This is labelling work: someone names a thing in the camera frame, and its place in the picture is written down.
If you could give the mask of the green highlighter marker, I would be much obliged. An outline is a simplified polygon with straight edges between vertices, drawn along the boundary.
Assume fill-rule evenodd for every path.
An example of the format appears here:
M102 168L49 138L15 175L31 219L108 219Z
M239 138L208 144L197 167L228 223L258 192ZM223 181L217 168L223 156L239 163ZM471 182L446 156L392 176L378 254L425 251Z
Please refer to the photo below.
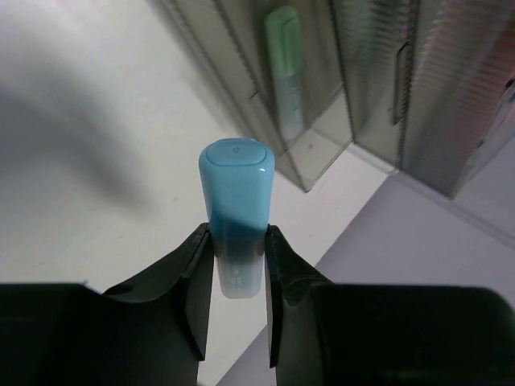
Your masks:
M297 10L281 6L272 11L266 16L265 29L279 130L285 141L292 142L304 131L302 31Z

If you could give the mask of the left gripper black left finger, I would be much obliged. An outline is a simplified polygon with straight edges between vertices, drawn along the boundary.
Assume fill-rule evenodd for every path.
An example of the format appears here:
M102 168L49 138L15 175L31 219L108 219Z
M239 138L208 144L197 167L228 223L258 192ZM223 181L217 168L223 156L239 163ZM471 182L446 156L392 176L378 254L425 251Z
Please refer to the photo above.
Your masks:
M2 384L196 384L212 274L211 236L201 224L103 293L79 283L2 285Z

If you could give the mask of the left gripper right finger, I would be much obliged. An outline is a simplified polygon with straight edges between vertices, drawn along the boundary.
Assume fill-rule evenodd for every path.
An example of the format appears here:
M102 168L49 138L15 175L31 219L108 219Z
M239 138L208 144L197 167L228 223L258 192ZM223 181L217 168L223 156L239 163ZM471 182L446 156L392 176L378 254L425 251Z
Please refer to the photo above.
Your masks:
M511 385L514 313L480 287L337 284L265 235L279 385Z

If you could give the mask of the blue highlighter marker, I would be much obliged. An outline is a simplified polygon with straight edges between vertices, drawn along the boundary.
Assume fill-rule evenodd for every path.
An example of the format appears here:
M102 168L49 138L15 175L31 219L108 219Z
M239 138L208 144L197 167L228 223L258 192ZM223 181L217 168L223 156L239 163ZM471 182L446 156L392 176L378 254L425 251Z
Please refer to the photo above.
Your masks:
M262 283L274 153L251 138L221 139L201 152L199 171L221 292L252 298Z

